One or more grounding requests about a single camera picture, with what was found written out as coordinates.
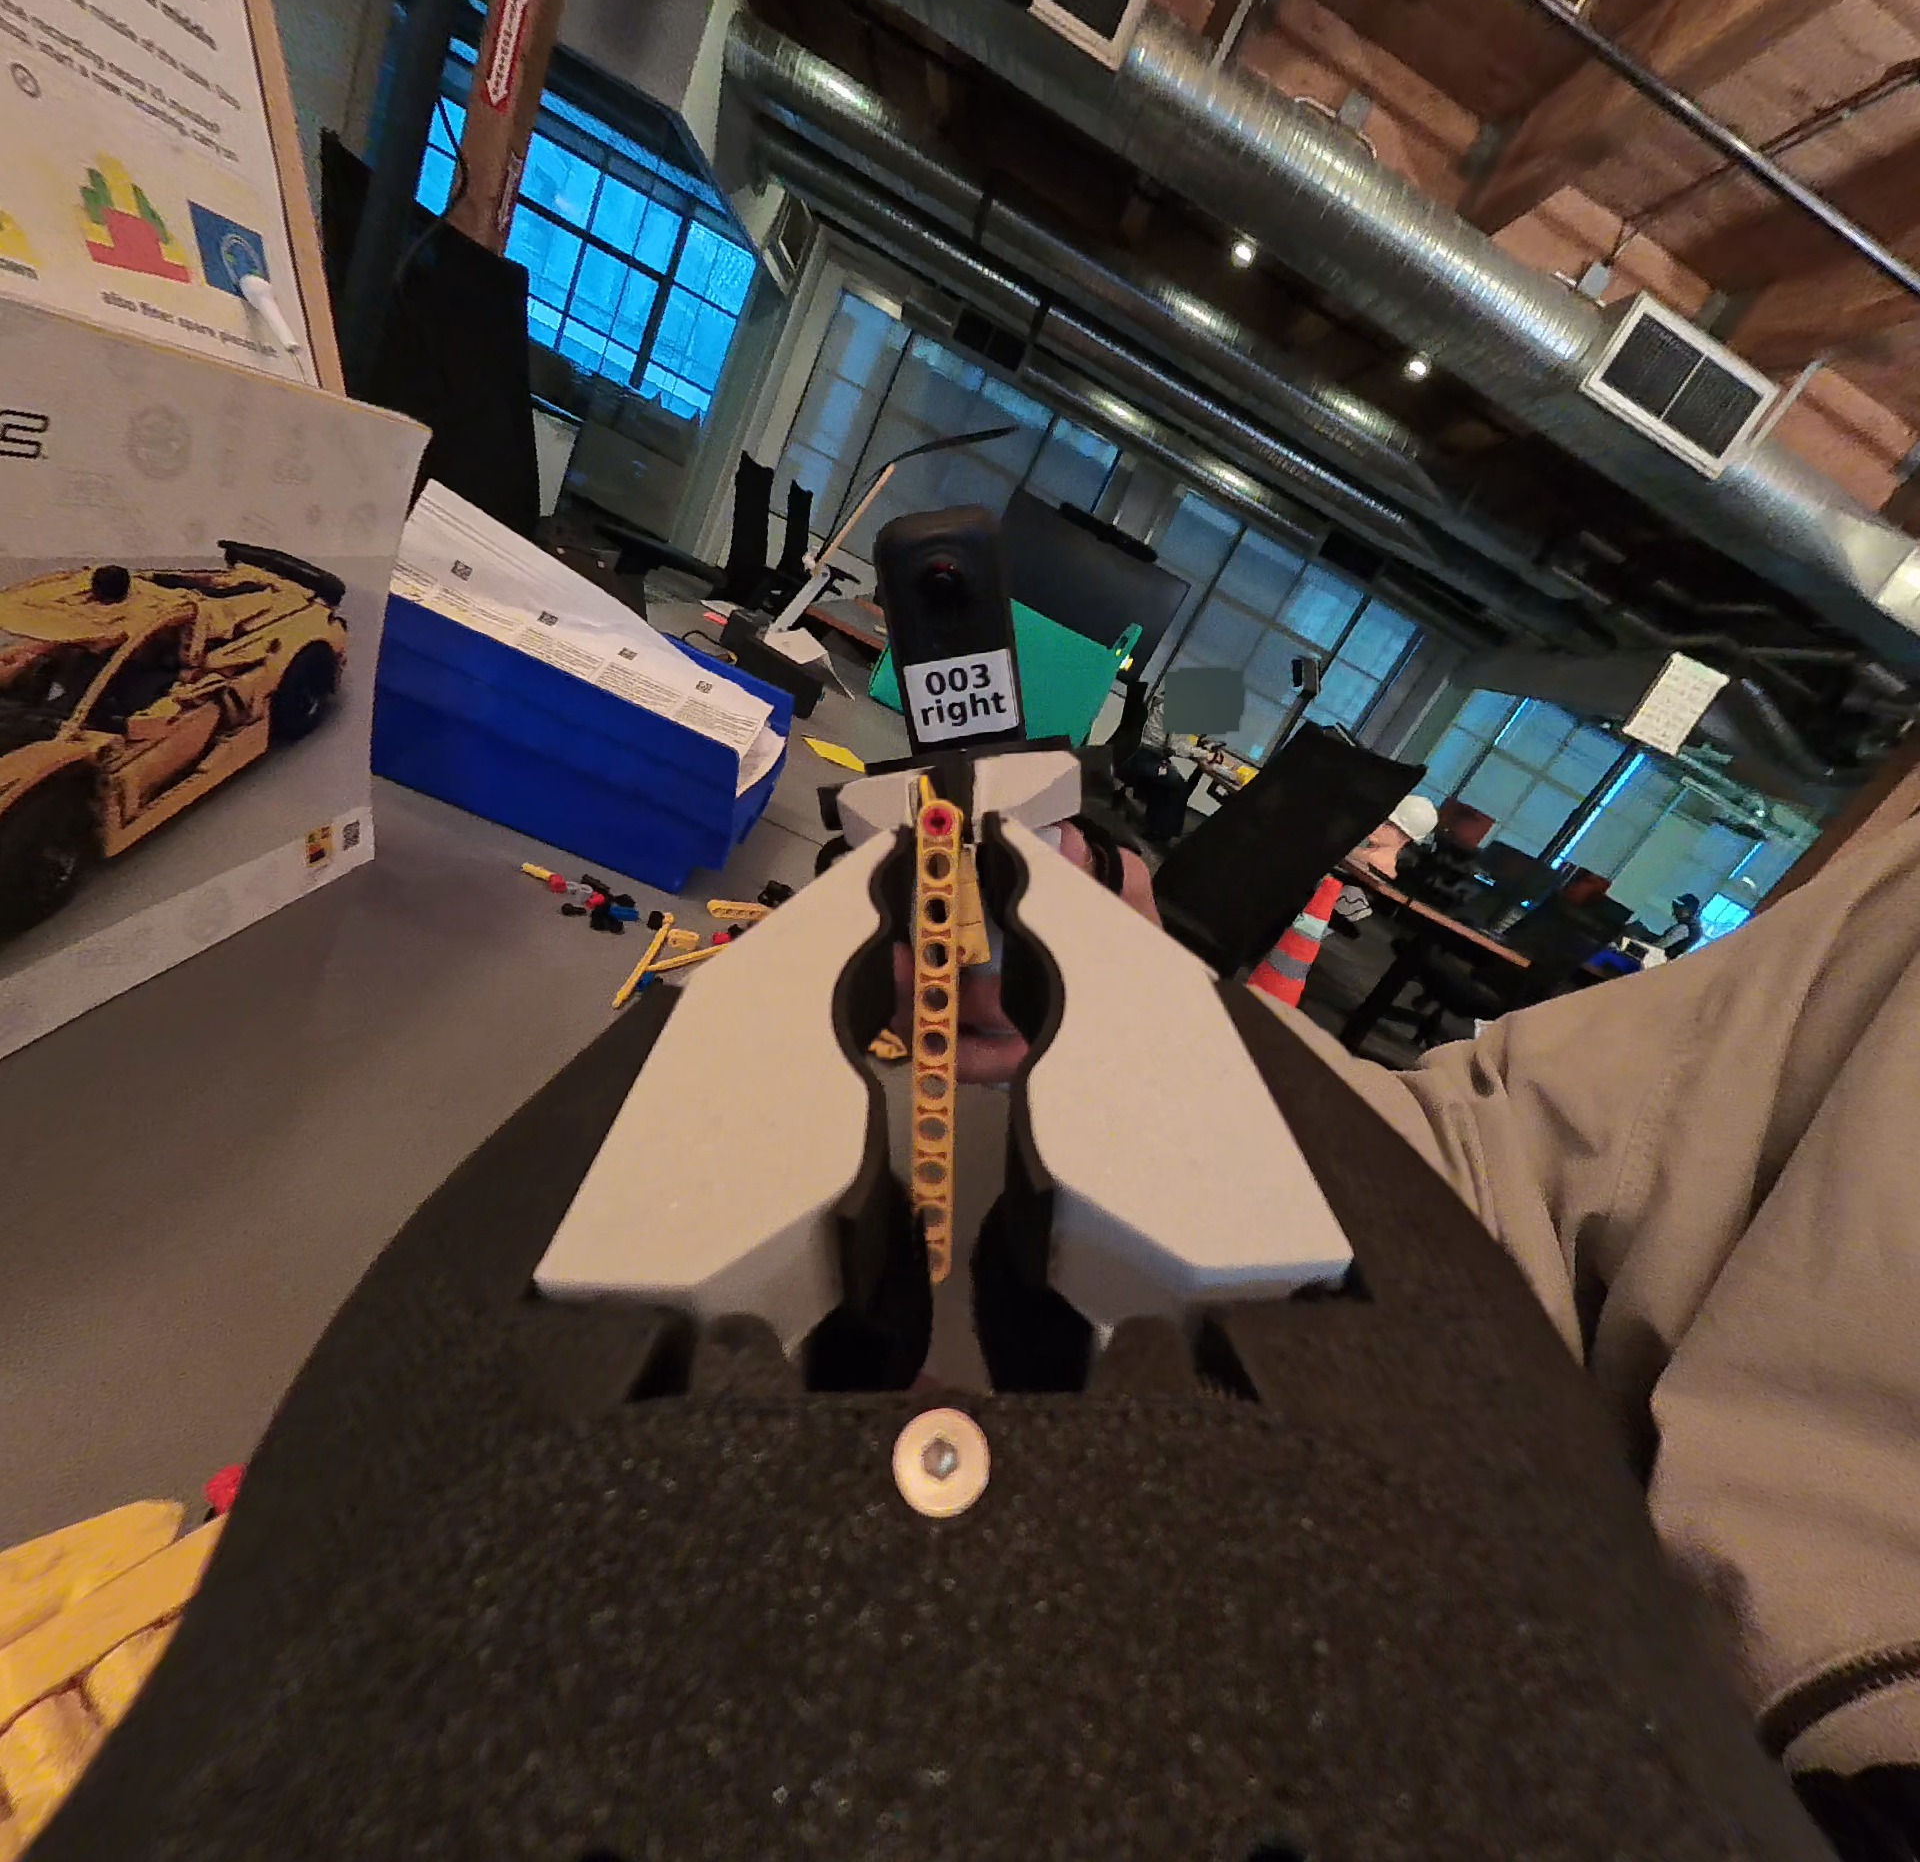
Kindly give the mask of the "stack of white paper sheets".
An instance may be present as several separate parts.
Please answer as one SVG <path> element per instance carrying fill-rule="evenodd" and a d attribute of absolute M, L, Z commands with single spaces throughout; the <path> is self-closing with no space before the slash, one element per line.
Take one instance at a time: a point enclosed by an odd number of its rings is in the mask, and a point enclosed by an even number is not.
<path fill-rule="evenodd" d="M 442 482 L 425 482 L 408 511 L 390 593 L 732 748 L 738 794 L 764 782 L 783 748 L 769 692 L 683 651 Z"/>

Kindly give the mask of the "cluster of small brick pins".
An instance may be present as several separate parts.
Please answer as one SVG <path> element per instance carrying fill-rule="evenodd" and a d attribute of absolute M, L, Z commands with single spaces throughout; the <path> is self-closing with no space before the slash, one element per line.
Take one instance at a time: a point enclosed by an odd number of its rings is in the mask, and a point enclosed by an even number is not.
<path fill-rule="evenodd" d="M 612 892 L 587 875 L 568 878 L 557 870 L 532 863 L 522 863 L 520 875 L 549 894 L 560 914 L 572 920 L 583 920 L 599 934 L 621 936 L 626 929 L 639 918 L 630 894 Z"/>

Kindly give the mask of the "white vent grille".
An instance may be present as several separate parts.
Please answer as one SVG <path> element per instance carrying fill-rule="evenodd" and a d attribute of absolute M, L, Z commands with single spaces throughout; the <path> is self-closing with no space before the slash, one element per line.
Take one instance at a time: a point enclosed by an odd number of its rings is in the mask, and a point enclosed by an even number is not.
<path fill-rule="evenodd" d="M 1781 388 L 1647 291 L 1613 320 L 1581 394 L 1706 480 L 1739 462 Z"/>

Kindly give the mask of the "instruction poster board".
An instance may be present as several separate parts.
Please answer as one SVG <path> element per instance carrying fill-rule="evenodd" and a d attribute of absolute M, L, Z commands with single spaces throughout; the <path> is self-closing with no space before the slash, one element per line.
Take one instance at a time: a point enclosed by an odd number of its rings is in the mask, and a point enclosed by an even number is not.
<path fill-rule="evenodd" d="M 1 295 L 344 394 L 274 0 L 1 0 Z"/>

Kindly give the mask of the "black monitor screen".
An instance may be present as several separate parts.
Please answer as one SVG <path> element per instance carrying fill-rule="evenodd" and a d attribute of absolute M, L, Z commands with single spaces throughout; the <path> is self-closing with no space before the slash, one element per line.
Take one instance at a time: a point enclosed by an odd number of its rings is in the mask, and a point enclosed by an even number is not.
<path fill-rule="evenodd" d="M 1014 603 L 1107 651 L 1138 628 L 1138 672 L 1153 672 L 1192 590 L 1155 550 L 1024 487 L 1001 511 L 998 543 Z"/>

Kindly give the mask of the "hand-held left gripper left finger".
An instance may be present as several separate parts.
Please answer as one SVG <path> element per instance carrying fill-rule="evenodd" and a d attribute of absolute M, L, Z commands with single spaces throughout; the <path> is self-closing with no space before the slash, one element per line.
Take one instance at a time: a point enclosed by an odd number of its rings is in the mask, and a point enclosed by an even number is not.
<path fill-rule="evenodd" d="M 764 1323 L 812 1387 L 904 1390 L 934 1295 L 868 1045 L 898 1010 L 910 846 L 840 856 L 681 988 L 533 1289 Z"/>

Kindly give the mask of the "grey desk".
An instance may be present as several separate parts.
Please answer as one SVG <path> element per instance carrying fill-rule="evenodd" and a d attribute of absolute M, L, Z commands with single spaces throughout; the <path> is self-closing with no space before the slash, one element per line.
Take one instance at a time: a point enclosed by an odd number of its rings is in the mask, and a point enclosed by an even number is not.
<path fill-rule="evenodd" d="M 443 1179 L 612 1026 L 636 932 L 386 778 L 375 856 L 4 1060 L 4 1546 L 251 1461 Z"/>

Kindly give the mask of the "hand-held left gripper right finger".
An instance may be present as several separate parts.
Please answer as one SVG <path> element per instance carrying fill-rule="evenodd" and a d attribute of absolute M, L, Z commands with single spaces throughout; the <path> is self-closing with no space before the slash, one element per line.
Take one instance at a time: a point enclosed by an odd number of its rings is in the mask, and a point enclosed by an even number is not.
<path fill-rule="evenodd" d="M 1251 1036 L 1284 1026 L 1014 819 L 981 897 L 1020 1035 L 1001 1192 L 972 1251 L 994 1390 L 1082 1390 L 1129 1323 L 1340 1293 L 1355 1251 Z"/>

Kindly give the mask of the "partly built toy car model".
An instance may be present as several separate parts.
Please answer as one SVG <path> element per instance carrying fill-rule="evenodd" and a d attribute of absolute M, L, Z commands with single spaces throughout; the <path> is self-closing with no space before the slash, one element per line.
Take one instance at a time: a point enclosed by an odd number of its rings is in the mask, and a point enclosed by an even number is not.
<path fill-rule="evenodd" d="M 246 1478 L 138 1499 L 1 1552 L 1 1857 L 27 1854 L 179 1628 Z"/>

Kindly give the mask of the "instruction booklet with yellow car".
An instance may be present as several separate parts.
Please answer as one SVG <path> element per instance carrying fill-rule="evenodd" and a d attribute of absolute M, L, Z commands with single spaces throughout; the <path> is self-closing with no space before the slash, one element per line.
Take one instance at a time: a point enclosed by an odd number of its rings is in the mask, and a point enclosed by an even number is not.
<path fill-rule="evenodd" d="M 428 434 L 6 302 L 1 1054 L 371 860 Z"/>

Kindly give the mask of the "teal green plastic bin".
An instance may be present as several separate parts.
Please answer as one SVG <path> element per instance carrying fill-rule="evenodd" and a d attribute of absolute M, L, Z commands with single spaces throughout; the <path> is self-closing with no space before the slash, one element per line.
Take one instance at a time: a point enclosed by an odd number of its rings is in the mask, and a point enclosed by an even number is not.
<path fill-rule="evenodd" d="M 994 647 L 910 662 L 900 679 L 896 653 L 882 651 L 868 688 L 902 715 L 924 750 L 1062 743 L 1080 748 L 1140 645 L 1125 624 L 1100 643 L 1054 623 L 1020 601 L 1008 604 L 1010 634 Z"/>

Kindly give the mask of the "person's right hand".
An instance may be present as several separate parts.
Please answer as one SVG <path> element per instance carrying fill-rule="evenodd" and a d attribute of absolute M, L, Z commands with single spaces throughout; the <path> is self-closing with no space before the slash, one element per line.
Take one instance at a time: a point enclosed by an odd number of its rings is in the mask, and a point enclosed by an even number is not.
<path fill-rule="evenodd" d="M 1140 853 L 1121 842 L 1105 825 L 1091 819 L 1064 819 L 1037 825 L 1036 837 L 1070 867 L 1115 894 L 1134 914 L 1160 929 L 1150 869 Z M 1028 1054 L 1028 1039 L 1001 1001 L 1003 934 L 984 918 L 986 958 L 957 972 L 957 1050 L 955 1082 L 961 1087 L 1003 1089 Z"/>

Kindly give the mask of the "yellow brick beam assembly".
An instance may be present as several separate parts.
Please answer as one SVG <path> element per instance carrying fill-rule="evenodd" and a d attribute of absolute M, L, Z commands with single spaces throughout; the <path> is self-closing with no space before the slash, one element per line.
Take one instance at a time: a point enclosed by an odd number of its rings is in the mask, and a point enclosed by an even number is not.
<path fill-rule="evenodd" d="M 919 774 L 910 916 L 908 1194 L 931 1287 L 941 1287 L 952 1270 L 959 981 L 991 955 L 965 829 L 963 811 Z"/>

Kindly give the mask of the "orange traffic cone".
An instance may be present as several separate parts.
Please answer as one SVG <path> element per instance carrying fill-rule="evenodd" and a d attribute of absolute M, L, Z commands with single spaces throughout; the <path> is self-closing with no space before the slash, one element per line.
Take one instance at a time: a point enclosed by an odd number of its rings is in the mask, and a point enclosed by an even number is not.
<path fill-rule="evenodd" d="M 1308 978 L 1331 936 L 1336 906 L 1344 891 L 1345 883 L 1336 873 L 1318 883 L 1301 912 L 1251 967 L 1245 978 L 1249 991 L 1287 1008 L 1301 1006 Z"/>

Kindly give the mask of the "pile of loose brick pieces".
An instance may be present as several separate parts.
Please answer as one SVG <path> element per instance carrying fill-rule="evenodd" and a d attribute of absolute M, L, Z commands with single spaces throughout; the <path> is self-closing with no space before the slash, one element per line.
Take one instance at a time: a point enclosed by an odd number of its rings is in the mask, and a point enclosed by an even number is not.
<path fill-rule="evenodd" d="M 693 912 L 698 918 L 687 920 L 672 910 L 637 912 L 626 904 L 608 904 L 609 927 L 636 924 L 639 931 L 639 960 L 614 991 L 609 1008 L 621 1010 L 656 981 L 707 962 L 782 908 L 794 894 L 795 891 L 789 884 L 768 881 L 749 898 L 710 898 L 698 904 Z"/>

